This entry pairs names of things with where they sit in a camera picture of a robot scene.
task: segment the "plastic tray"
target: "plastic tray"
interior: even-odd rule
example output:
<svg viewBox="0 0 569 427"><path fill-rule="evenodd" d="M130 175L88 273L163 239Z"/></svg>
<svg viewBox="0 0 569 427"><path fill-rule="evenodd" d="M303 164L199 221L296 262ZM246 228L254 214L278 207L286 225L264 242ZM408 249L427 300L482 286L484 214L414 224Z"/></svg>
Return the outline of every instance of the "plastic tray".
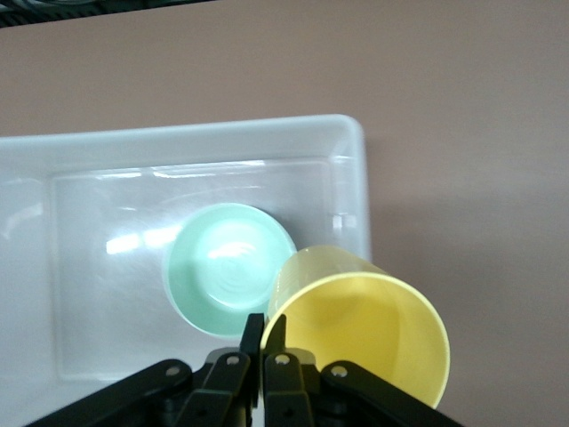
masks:
<svg viewBox="0 0 569 427"><path fill-rule="evenodd" d="M301 249L370 258L365 150L349 117L0 138L0 424L21 425L158 360L234 345L164 291L165 248L220 202Z"/></svg>

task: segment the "plastic cup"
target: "plastic cup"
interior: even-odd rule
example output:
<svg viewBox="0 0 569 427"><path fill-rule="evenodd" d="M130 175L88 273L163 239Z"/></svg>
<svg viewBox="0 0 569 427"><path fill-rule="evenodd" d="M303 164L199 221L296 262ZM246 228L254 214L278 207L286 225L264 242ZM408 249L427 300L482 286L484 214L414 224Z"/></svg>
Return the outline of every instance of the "plastic cup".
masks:
<svg viewBox="0 0 569 427"><path fill-rule="evenodd" d="M276 275L295 252L286 230L267 213L236 203L211 205L174 240L166 293L192 326L237 338L250 313L267 311Z"/></svg>
<svg viewBox="0 0 569 427"><path fill-rule="evenodd" d="M281 315L286 348L309 350L317 368L350 360L436 407L450 366L441 318L416 289L335 246L292 256L276 278L261 348Z"/></svg>

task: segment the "mint green bowl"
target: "mint green bowl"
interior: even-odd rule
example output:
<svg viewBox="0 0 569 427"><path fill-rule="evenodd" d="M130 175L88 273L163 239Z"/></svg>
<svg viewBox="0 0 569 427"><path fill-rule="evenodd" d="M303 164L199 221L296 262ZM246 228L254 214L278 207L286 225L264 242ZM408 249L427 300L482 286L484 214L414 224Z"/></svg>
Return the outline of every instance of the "mint green bowl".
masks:
<svg viewBox="0 0 569 427"><path fill-rule="evenodd" d="M267 213L237 203L211 205L174 240L166 293L192 326L236 338L249 313L266 313L276 275L295 252L286 230Z"/></svg>

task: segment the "screw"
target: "screw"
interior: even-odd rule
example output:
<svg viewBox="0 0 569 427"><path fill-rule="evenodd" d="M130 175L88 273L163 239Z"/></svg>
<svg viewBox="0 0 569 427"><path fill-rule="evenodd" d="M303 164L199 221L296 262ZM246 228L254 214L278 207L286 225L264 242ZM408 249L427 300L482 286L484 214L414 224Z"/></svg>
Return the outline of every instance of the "screw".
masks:
<svg viewBox="0 0 569 427"><path fill-rule="evenodd" d="M335 367L332 368L332 375L338 378L344 378L346 375L348 375L348 369L346 369L342 365L336 365Z"/></svg>
<svg viewBox="0 0 569 427"><path fill-rule="evenodd" d="M288 365L290 361L291 358L289 358L285 354L279 354L278 356L275 357L275 362L277 365Z"/></svg>
<svg viewBox="0 0 569 427"><path fill-rule="evenodd" d="M181 371L180 367L177 365L174 365L173 367L169 367L168 369L166 369L166 376L176 376L177 374L179 374Z"/></svg>
<svg viewBox="0 0 569 427"><path fill-rule="evenodd" d="M226 363L228 365L236 365L237 363L239 363L239 357L238 356L229 356L228 359L226 360Z"/></svg>

